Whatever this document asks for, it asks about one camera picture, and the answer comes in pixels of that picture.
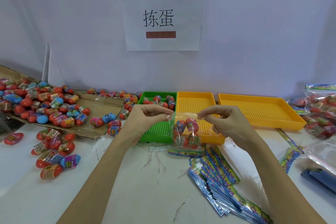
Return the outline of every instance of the person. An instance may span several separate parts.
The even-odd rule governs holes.
[[[155,123],[168,120],[173,111],[158,105],[136,105],[57,224],[101,223],[120,164],[127,150]],[[217,134],[232,138],[247,151],[259,173],[271,207],[274,224],[323,224],[323,218],[280,166],[274,154],[236,106],[214,105],[198,113],[213,124]]]

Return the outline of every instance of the white table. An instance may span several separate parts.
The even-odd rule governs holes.
[[[40,169],[35,167],[36,157],[30,155],[38,143],[36,133],[41,127],[27,124],[18,132],[25,138],[15,146],[0,143],[0,220],[2,224],[54,224],[76,196],[90,175],[112,137],[105,135],[98,140],[84,138],[76,141],[74,153],[82,160],[75,170],[64,171],[51,181],[40,179]],[[273,129],[257,130],[262,137],[282,140]],[[307,145],[313,140],[305,131],[288,135],[298,143]],[[155,153],[147,163],[148,146],[131,148],[122,164],[111,193],[103,223],[172,223],[176,210],[183,202],[175,223],[247,223],[233,214],[219,218],[212,206],[200,193],[189,176],[180,175],[189,167],[188,158],[159,152],[165,165],[158,173]],[[336,202],[316,186],[300,176],[301,170],[292,166],[289,176],[309,203],[329,223],[335,223]]]

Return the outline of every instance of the cardboard box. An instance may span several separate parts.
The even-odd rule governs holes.
[[[32,77],[26,76],[22,73],[16,72],[2,65],[0,65],[0,78],[8,78],[12,80],[29,78],[33,82],[39,82]],[[85,124],[83,124],[82,126],[74,126],[72,128],[57,127],[51,123],[46,123],[46,124],[35,123],[35,124],[42,126],[42,127],[55,128],[58,130],[66,131],[68,133],[74,133],[80,136],[85,136],[85,137],[95,139],[95,138],[99,138],[102,135],[106,134],[108,126],[107,124],[104,124],[101,127],[94,127],[90,124],[91,118],[93,117],[101,118],[110,112],[114,113],[115,115],[118,115],[123,108],[123,99],[120,99],[120,98],[103,98],[97,95],[90,95],[90,94],[80,93],[76,91],[74,91],[73,94],[79,96],[79,101],[77,103],[78,105],[83,105],[83,106],[90,108],[91,112]],[[23,120],[20,117],[15,116],[10,113],[7,113],[6,116],[8,116],[9,118],[15,119],[15,120],[20,120],[23,123],[29,123],[27,120]]]

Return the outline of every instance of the plastic tray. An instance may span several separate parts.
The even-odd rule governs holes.
[[[192,112],[199,111],[209,106],[216,105],[212,93],[208,92],[182,92],[177,93],[176,112]],[[212,131],[212,124],[201,120],[199,128],[203,131],[208,131],[211,135],[202,135],[202,143],[222,144],[225,138],[222,135],[217,135]]]
[[[282,98],[219,94],[218,103],[238,106],[255,126],[300,130],[306,124]]]
[[[160,95],[164,101],[166,101],[166,96],[171,95],[176,101],[176,92],[156,92],[156,91],[145,91],[142,93],[139,99],[139,104],[142,104],[144,97],[147,97],[150,101],[153,97]],[[170,137],[169,122],[163,121],[152,126],[140,139],[141,142],[157,142],[157,143],[172,143],[173,140]]]

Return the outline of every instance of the wall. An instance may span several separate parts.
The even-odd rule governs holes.
[[[127,52],[120,3],[32,0],[65,82],[288,97],[336,81],[336,0],[204,0],[199,52]]]
[[[0,0],[0,63],[42,77],[46,43],[29,0]]]

